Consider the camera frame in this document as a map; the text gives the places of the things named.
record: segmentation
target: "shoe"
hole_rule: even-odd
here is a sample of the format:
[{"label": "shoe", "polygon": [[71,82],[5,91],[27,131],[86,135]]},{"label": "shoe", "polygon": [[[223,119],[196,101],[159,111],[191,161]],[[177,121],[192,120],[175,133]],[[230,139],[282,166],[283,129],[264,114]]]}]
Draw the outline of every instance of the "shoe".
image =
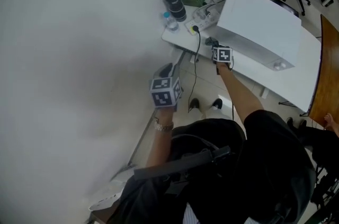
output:
[{"label": "shoe", "polygon": [[307,125],[307,121],[301,120],[300,123],[299,123],[299,129],[302,128],[302,127],[306,127],[306,125]]},{"label": "shoe", "polygon": [[197,98],[193,98],[190,102],[190,108],[189,108],[189,112],[193,109],[193,108],[200,108],[200,103],[199,100]]},{"label": "shoe", "polygon": [[293,118],[292,118],[292,117],[287,118],[287,119],[286,119],[286,124],[287,124],[287,126],[288,126],[289,128],[292,129],[292,127],[293,127]]},{"label": "shoe", "polygon": [[217,109],[221,109],[222,108],[222,99],[217,98],[214,103],[212,104],[212,106],[216,107]]}]

